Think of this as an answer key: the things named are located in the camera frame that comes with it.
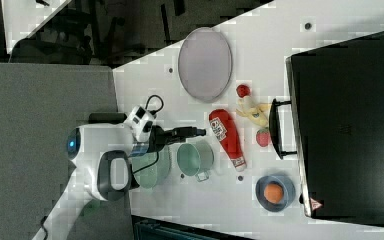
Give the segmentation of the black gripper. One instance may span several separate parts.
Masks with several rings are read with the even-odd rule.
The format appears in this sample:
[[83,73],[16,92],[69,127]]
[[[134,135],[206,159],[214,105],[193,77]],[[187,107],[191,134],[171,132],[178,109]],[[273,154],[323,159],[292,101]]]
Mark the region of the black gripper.
[[178,136],[174,135],[174,132],[172,130],[164,131],[160,126],[153,126],[151,128],[150,138],[149,138],[149,152],[150,153],[159,152],[165,146],[178,143],[179,141],[186,142],[186,140],[190,138],[206,136],[205,133],[196,134],[197,128],[191,127],[191,126],[176,128],[176,133],[194,133],[194,134],[184,134],[179,138]]

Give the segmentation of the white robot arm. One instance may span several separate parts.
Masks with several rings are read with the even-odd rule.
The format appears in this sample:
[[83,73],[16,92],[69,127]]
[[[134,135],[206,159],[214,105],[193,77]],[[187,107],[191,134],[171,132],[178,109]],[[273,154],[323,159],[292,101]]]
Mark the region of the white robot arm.
[[67,141],[67,153],[75,169],[32,240],[66,240],[90,201],[122,198],[134,174],[131,157],[157,153],[168,145],[205,134],[204,129],[192,126],[164,130],[151,113],[136,111],[118,124],[94,123],[75,128]]

